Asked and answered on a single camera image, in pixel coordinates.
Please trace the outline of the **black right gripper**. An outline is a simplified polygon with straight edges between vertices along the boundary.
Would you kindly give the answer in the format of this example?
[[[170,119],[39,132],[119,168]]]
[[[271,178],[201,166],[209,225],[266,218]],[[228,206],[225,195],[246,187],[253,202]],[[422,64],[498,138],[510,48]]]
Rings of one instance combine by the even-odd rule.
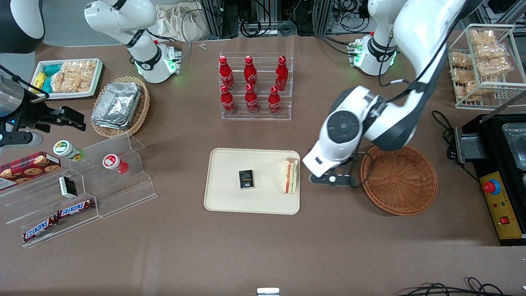
[[[48,107],[44,101],[32,103],[31,101],[35,98],[32,94],[24,95],[19,110],[19,129],[35,129],[43,133],[50,133],[51,123],[55,122],[58,126],[69,126],[79,131],[86,131],[83,114],[77,116],[76,111],[70,107],[53,109]]]

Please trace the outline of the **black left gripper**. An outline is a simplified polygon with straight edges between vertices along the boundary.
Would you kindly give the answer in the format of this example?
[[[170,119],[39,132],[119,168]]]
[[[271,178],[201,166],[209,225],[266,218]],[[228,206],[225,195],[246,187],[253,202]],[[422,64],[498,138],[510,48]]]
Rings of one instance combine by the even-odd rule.
[[[339,185],[345,187],[357,187],[359,185],[359,179],[352,176],[354,167],[358,159],[357,154],[351,155],[347,161],[340,163],[330,170],[327,171],[327,176],[316,177],[310,174],[309,180],[313,184],[327,184],[336,185],[337,177],[339,176]]]

